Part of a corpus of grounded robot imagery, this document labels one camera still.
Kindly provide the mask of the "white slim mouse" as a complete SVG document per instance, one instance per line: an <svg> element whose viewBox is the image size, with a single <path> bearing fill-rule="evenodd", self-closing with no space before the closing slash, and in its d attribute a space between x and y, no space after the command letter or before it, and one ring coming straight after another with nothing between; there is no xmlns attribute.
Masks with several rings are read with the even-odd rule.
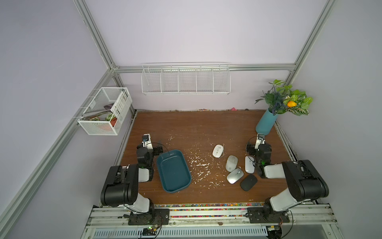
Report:
<svg viewBox="0 0 382 239"><path fill-rule="evenodd" d="M249 174L253 174L255 172L256 161L251 156L245 157L245 172Z"/></svg>

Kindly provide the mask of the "black mouse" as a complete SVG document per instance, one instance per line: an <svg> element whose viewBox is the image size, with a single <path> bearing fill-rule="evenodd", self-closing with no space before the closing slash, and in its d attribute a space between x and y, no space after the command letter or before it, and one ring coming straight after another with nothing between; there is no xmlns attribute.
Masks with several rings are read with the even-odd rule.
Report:
<svg viewBox="0 0 382 239"><path fill-rule="evenodd" d="M258 182L258 179L255 175L249 174L246 178L240 183L240 187L244 191L251 190Z"/></svg>

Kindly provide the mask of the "white ergonomic mouse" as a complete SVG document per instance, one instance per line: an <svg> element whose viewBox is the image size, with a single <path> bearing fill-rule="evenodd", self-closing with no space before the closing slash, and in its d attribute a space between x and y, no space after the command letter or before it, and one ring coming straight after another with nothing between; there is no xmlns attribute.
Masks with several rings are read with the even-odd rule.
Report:
<svg viewBox="0 0 382 239"><path fill-rule="evenodd" d="M234 155L230 155L228 158L227 158L227 161L226 161L226 165L225 165L225 169L228 171L228 172L232 172L233 170L236 169L237 167L237 163L238 163L238 158Z"/></svg>

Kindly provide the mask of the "teal plastic storage box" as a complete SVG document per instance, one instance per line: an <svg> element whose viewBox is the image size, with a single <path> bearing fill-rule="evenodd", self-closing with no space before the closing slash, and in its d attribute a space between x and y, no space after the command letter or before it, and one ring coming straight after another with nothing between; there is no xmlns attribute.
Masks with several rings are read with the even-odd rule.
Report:
<svg viewBox="0 0 382 239"><path fill-rule="evenodd" d="M186 189L192 182L192 176L183 153L174 149L157 158L158 174L167 193L177 193Z"/></svg>

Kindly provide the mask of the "silver mouse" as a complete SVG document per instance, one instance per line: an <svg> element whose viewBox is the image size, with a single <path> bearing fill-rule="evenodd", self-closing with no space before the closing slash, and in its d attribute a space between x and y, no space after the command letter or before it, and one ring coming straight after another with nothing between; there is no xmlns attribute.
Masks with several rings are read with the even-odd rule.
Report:
<svg viewBox="0 0 382 239"><path fill-rule="evenodd" d="M243 176L244 172L240 168L236 168L227 175L226 179L230 184L234 184Z"/></svg>

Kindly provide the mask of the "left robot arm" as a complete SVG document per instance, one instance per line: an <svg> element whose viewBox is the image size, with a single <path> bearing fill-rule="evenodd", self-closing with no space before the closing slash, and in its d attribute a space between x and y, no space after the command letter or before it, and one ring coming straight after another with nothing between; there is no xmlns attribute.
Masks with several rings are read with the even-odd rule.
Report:
<svg viewBox="0 0 382 239"><path fill-rule="evenodd" d="M152 200L138 192L139 183L150 182L154 177L154 157L163 153L162 146L141 143L137 147L137 163L112 166L103 185L100 202L103 206L124 207L137 216L154 216Z"/></svg>

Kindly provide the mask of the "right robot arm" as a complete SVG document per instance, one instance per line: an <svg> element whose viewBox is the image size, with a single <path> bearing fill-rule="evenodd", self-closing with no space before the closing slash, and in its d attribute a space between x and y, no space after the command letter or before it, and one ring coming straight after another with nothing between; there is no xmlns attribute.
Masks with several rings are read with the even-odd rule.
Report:
<svg viewBox="0 0 382 239"><path fill-rule="evenodd" d="M310 160L271 163L271 145L263 142L246 144L246 153L254 158L255 169L264 179L285 179L287 189L266 199L263 214L286 212L307 201L325 198L329 187Z"/></svg>

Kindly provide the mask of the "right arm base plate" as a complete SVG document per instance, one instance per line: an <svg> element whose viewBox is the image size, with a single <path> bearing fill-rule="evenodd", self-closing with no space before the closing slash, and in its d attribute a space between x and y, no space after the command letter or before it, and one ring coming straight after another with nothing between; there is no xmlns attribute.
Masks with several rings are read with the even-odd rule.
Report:
<svg viewBox="0 0 382 239"><path fill-rule="evenodd" d="M287 212L273 212L260 207L247 208L245 217L251 224L282 224L289 223Z"/></svg>

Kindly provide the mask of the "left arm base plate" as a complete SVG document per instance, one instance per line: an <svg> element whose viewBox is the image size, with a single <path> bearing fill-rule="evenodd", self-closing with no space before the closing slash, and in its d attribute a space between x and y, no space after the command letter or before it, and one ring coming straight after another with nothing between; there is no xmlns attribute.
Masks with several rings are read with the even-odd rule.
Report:
<svg viewBox="0 0 382 239"><path fill-rule="evenodd" d="M145 225L168 225L170 219L169 209L152 209L148 213L143 214L124 214L124 218L128 219L130 226Z"/></svg>

